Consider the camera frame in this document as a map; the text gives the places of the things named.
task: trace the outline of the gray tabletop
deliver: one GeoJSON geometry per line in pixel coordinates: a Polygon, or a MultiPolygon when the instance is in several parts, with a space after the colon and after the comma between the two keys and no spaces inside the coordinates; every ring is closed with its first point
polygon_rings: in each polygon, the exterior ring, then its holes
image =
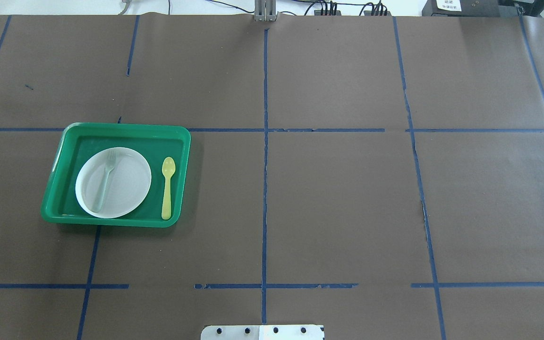
{"type": "Polygon", "coordinates": [[[544,338],[544,19],[0,17],[0,339],[544,338]],[[181,125],[177,224],[50,224],[73,122],[181,125]]]}

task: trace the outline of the white label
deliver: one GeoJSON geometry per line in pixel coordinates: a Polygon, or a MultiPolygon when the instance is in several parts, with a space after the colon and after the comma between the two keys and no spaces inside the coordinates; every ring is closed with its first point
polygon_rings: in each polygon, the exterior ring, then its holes
{"type": "Polygon", "coordinates": [[[436,0],[438,9],[460,12],[460,0],[436,0]]]}

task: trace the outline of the white floor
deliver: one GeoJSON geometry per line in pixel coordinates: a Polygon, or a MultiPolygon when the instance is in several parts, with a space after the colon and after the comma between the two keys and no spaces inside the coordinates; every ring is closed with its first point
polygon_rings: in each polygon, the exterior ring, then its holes
{"type": "MultiPolygon", "coordinates": [[[[254,0],[222,0],[229,4],[252,11],[254,0]]],[[[170,0],[171,14],[235,14],[240,10],[229,8],[221,4],[207,2],[207,0],[170,0]]],[[[340,3],[364,4],[364,0],[340,0],[340,3]]],[[[425,0],[384,0],[384,5],[395,16],[418,17],[425,0]]],[[[278,11],[293,11],[303,15],[309,4],[293,0],[277,0],[278,11]]],[[[124,4],[121,0],[7,0],[0,1],[0,15],[115,15],[121,12],[124,4]]],[[[358,15],[362,6],[339,5],[342,15],[358,15]]],[[[127,11],[128,15],[138,15],[148,12],[166,14],[169,5],[166,0],[133,0],[127,11]]]]}

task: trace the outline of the white metal bracket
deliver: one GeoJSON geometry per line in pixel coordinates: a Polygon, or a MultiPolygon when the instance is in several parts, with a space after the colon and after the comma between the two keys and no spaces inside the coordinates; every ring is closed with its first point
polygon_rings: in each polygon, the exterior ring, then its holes
{"type": "Polygon", "coordinates": [[[276,0],[255,0],[255,21],[276,21],[276,0]]]}
{"type": "Polygon", "coordinates": [[[324,340],[323,325],[207,326],[201,340],[324,340]]]}

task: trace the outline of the fork handle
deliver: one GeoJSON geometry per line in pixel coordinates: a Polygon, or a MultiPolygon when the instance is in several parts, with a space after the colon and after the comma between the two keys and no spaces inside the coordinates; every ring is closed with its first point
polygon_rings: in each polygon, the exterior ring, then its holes
{"type": "Polygon", "coordinates": [[[100,186],[98,187],[98,192],[95,195],[95,203],[93,204],[92,211],[99,213],[102,210],[102,205],[104,205],[104,196],[106,196],[106,187],[108,186],[108,175],[110,171],[105,171],[102,176],[102,181],[100,181],[100,186]]]}
{"type": "Polygon", "coordinates": [[[171,218],[171,178],[165,177],[165,191],[162,194],[161,217],[164,220],[171,218]]]}

